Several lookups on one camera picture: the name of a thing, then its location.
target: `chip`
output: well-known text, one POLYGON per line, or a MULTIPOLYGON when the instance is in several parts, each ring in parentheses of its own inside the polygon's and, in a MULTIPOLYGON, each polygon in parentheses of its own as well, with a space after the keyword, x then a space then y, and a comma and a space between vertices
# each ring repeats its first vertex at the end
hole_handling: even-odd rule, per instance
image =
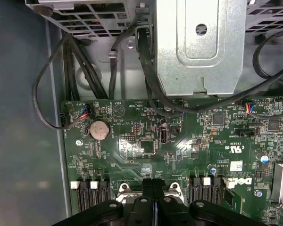
POLYGON ((199 144, 192 144, 192 152, 199 152, 199 144))
POLYGON ((225 115, 223 113, 213 114, 213 125, 224 125, 225 123, 225 115))
POLYGON ((270 223, 271 224, 276 224, 277 223, 277 219, 276 218, 269 218, 270 219, 270 223))
POLYGON ((152 140, 142 140, 141 148, 144 149, 145 153, 153 153, 154 152, 154 144, 152 140))
POLYGON ((280 121, 279 120, 269 120, 268 122, 268 130, 279 130, 280 121))

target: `mounting hole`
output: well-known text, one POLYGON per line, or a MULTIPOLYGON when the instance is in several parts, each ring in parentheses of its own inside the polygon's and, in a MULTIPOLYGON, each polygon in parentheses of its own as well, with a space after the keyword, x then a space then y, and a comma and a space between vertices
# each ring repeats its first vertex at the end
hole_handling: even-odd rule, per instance
POLYGON ((205 24, 199 24, 199 25, 196 26, 195 31, 196 31, 196 34, 202 36, 202 35, 205 35, 207 33, 208 28, 207 28, 207 26, 205 26, 205 24))

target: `metal bracket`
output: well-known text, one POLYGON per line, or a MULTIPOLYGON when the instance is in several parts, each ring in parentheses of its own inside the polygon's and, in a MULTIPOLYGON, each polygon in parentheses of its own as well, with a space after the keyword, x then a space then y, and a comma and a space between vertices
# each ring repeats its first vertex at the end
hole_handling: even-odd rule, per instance
POLYGON ((109 59, 113 59, 113 58, 117 59, 117 51, 111 50, 107 53, 107 56, 109 59))
MULTIPOLYGON (((183 193, 177 182, 173 182, 167 191, 164 191, 165 196, 174 197, 179 203, 184 203, 183 193)), ((138 196, 142 196, 142 191, 132 191, 127 183, 122 183, 118 190, 116 201, 122 204, 134 203, 138 196)))

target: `black plastic part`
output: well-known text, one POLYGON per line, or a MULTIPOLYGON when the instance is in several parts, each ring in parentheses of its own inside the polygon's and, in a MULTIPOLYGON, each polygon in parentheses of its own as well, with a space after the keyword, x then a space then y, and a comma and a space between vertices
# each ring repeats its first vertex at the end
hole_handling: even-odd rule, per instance
POLYGON ((213 222, 220 226, 266 226, 231 210, 220 206, 216 207, 216 205, 205 200, 192 202, 190 204, 190 215, 194 219, 213 222))
POLYGON ((90 189, 90 180, 80 181, 80 187, 76 192, 80 212, 111 199, 109 181, 99 181, 97 189, 90 189))
POLYGON ((189 208, 184 204, 179 204, 172 196, 161 197, 158 201, 160 211, 160 225, 164 226, 196 226, 196 222, 189 214, 189 208))
POLYGON ((114 200, 108 200, 62 220, 53 226, 98 226, 104 222, 121 218, 123 216, 123 210, 124 207, 121 203, 114 200))
POLYGON ((206 200, 220 205, 224 192, 224 184, 221 178, 211 178, 211 185, 203 185, 201 178, 191 178, 190 202, 195 200, 206 200))

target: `metal sheet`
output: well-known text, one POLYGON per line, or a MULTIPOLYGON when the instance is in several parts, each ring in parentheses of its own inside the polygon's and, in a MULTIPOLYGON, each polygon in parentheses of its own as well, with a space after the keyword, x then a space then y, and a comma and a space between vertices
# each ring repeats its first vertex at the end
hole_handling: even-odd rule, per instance
POLYGON ((156 66, 169 96, 192 95, 199 86, 208 94, 234 92, 242 72, 246 1, 211 4, 157 0, 156 66), (206 34, 197 34, 198 24, 206 34))
MULTIPOLYGON (((21 1, 0 0, 0 226, 51 225, 67 216, 58 134, 37 118, 31 98, 47 58, 44 19, 21 1)), ((63 94, 56 72, 53 78, 48 70, 39 89, 53 123, 63 94)))

